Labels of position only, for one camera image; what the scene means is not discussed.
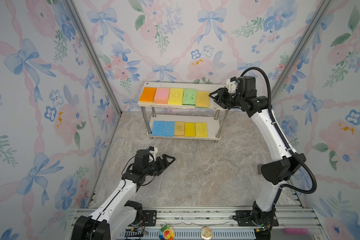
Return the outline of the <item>green sponge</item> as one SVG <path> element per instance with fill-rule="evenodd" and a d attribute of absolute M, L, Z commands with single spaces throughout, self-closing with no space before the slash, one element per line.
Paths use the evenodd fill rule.
<path fill-rule="evenodd" d="M 183 105 L 195 106 L 197 99 L 197 90 L 196 89 L 184 89 L 183 93 Z"/>

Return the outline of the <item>blue sponge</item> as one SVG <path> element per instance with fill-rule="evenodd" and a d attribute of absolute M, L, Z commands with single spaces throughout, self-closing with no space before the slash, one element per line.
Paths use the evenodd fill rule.
<path fill-rule="evenodd" d="M 154 121 L 152 135 L 153 136 L 163 136 L 164 132 L 165 132 L 165 122 Z"/>
<path fill-rule="evenodd" d="M 164 122 L 163 136 L 164 137 L 175 136 L 175 122 Z"/>

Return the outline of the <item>blue sponge front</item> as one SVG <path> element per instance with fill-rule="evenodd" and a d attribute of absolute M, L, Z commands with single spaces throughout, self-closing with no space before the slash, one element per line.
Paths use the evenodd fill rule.
<path fill-rule="evenodd" d="M 175 136 L 175 122 L 164 122 L 163 136 L 164 137 Z"/>

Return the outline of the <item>bright yellow scouring sponge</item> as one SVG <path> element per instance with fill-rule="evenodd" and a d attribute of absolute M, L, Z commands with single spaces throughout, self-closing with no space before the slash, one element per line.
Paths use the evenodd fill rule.
<path fill-rule="evenodd" d="M 196 124 L 185 123 L 185 137 L 194 138 L 196 136 Z"/>

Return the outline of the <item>light yellow cellulose sponge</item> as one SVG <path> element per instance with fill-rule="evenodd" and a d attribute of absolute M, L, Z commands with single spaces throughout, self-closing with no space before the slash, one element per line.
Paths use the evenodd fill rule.
<path fill-rule="evenodd" d="M 183 104 L 184 89 L 171 88 L 168 98 L 168 105 L 181 106 Z"/>

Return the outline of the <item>pink sponge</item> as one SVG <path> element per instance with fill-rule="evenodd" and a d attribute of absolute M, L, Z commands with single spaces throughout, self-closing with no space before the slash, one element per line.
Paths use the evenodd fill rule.
<path fill-rule="evenodd" d="M 154 96 L 154 104 L 166 105 L 170 95 L 170 88 L 157 88 Z"/>

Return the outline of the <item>orange sponge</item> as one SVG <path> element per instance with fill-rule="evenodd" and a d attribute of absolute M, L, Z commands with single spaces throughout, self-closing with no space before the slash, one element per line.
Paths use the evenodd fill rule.
<path fill-rule="evenodd" d="M 139 98 L 139 102 L 145 104 L 152 104 L 154 102 L 157 88 L 144 87 L 143 92 Z"/>

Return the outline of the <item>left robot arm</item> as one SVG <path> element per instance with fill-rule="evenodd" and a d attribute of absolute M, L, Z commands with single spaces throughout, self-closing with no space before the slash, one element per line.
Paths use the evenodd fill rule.
<path fill-rule="evenodd" d="M 80 216 L 73 227 L 72 240 L 115 240 L 127 230 L 137 231 L 141 239 L 146 227 L 156 224 L 156 211 L 145 211 L 141 203 L 132 201 L 138 190 L 146 186 L 146 178 L 160 176 L 175 157 L 158 157 L 156 147 L 138 150 L 123 170 L 122 179 L 113 193 L 89 216 Z"/>

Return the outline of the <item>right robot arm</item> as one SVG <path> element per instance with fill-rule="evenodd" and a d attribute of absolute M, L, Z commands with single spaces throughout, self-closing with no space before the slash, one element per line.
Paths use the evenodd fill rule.
<path fill-rule="evenodd" d="M 293 159 L 290 151 L 282 140 L 283 133 L 276 130 L 278 123 L 271 119 L 268 111 L 268 98 L 256 96 L 255 91 L 230 93 L 227 88 L 219 88 L 209 94 L 216 104 L 225 110 L 240 109 L 247 113 L 260 130 L 271 153 L 272 161 L 260 166 L 264 177 L 261 193 L 253 204 L 251 214 L 234 217 L 239 223 L 253 223 L 256 226 L 271 226 L 274 221 L 276 203 L 282 192 L 282 185 L 300 168 L 301 165 Z"/>

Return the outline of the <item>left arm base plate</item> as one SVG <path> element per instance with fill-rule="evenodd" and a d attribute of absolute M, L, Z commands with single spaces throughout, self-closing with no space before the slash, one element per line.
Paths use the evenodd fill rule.
<path fill-rule="evenodd" d="M 157 222 L 156 210 L 137 210 L 135 220 L 130 224 L 131 227 L 155 227 Z"/>

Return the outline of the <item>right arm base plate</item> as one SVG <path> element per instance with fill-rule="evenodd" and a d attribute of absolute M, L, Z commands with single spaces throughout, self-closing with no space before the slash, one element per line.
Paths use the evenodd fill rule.
<path fill-rule="evenodd" d="M 235 215 L 232 217 L 233 220 L 238 222 L 239 227 L 270 227 L 273 224 L 273 227 L 278 227 L 278 219 L 273 213 L 271 216 L 271 211 L 261 212 L 258 210 L 237 210 Z"/>

